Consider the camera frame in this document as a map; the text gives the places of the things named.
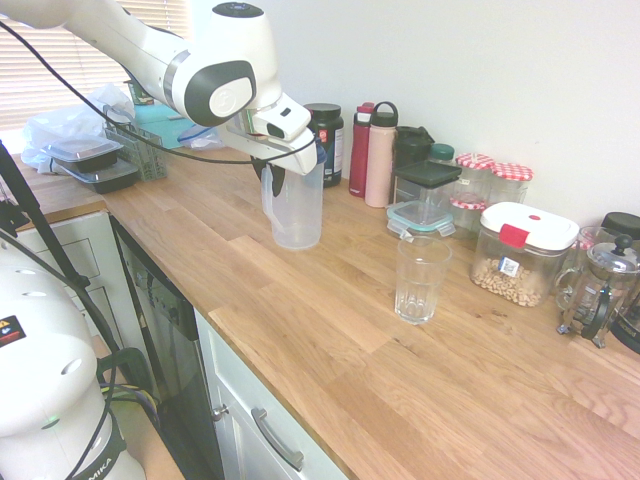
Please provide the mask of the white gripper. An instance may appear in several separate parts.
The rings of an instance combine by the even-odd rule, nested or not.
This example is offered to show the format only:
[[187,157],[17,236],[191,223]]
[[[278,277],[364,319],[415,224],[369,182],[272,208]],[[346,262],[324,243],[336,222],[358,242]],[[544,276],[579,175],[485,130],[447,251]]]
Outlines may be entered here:
[[224,144],[246,153],[251,157],[251,165],[257,175],[268,165],[272,174],[271,190],[274,197],[282,191],[286,170],[299,175],[311,172],[317,164],[314,134],[309,128],[292,140],[278,139],[269,135],[250,134],[235,122],[224,124]]

